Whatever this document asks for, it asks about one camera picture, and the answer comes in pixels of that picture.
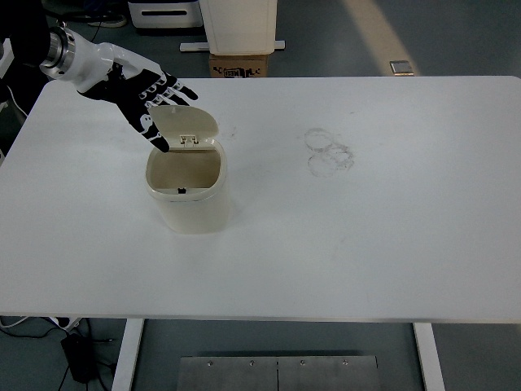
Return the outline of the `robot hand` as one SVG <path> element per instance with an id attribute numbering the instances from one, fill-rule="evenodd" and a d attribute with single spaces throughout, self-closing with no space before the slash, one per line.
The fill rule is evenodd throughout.
<path id="1" fill-rule="evenodd" d="M 149 109 L 184 105 L 198 95 L 154 61 L 120 46 L 94 44 L 71 30 L 74 45 L 70 67 L 59 71 L 61 81 L 71 82 L 86 98 L 115 104 L 128 123 L 161 152 L 170 149 L 151 118 Z"/>

